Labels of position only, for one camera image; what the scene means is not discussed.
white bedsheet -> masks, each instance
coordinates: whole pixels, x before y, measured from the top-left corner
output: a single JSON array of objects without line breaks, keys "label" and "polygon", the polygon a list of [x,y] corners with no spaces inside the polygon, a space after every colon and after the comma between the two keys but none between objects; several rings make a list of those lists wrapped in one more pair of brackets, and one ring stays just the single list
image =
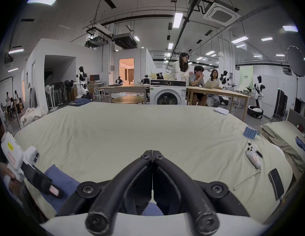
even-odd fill
[{"label": "white bedsheet", "polygon": [[[249,214],[264,222],[279,204],[267,174],[277,168],[286,192],[292,169],[264,137],[244,137],[245,127],[235,116],[209,107],[92,102],[50,113],[23,128],[15,139],[23,149],[38,149],[36,166],[41,171],[55,164],[79,182],[112,179],[144,151],[159,150],[192,179],[226,183]],[[256,143],[264,157],[262,172],[233,191],[256,172],[244,152],[248,141]],[[26,184],[42,212],[52,218],[55,210]]]}]

black hair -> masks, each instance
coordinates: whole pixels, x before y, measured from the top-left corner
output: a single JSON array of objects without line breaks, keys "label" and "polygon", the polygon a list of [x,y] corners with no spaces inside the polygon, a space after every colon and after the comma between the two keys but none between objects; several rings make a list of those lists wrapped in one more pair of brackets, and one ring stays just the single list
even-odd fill
[{"label": "black hair", "polygon": [[217,71],[216,69],[213,69],[213,70],[212,70],[212,73],[210,74],[210,80],[211,80],[211,81],[213,80],[213,72],[214,72],[214,71],[216,71],[216,73],[217,73],[216,79],[218,79],[218,71]]},{"label": "black hair", "polygon": [[196,65],[194,67],[194,73],[199,72],[199,71],[204,71],[204,67],[202,67],[201,65]]},{"label": "black hair", "polygon": [[181,72],[186,72],[189,69],[189,65],[186,63],[183,63],[182,57],[188,57],[187,59],[190,58],[190,56],[187,53],[181,53],[179,57],[179,63],[180,63],[180,70]]}]

white game controller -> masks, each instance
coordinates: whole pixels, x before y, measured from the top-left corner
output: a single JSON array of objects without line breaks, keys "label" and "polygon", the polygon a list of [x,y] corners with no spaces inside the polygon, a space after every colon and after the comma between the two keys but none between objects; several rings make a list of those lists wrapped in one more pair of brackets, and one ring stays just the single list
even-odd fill
[{"label": "white game controller", "polygon": [[261,161],[258,158],[257,155],[257,145],[256,144],[250,144],[245,150],[246,156],[249,158],[249,160],[254,164],[254,166],[258,169],[261,167]]}]

banner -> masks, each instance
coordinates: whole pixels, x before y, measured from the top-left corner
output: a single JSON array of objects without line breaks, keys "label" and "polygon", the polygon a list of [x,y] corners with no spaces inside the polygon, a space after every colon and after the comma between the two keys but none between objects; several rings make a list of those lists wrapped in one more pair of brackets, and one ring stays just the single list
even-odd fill
[{"label": "banner", "polygon": [[240,83],[239,89],[248,91],[247,87],[253,89],[253,66],[240,67]]}]

round table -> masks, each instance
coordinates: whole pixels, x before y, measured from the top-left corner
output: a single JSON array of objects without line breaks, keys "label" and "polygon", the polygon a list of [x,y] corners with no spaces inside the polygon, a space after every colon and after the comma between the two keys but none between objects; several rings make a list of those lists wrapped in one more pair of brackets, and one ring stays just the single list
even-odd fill
[{"label": "round table", "polygon": [[112,103],[121,103],[121,104],[138,104],[145,101],[145,97],[143,96],[123,96],[112,99]]}]

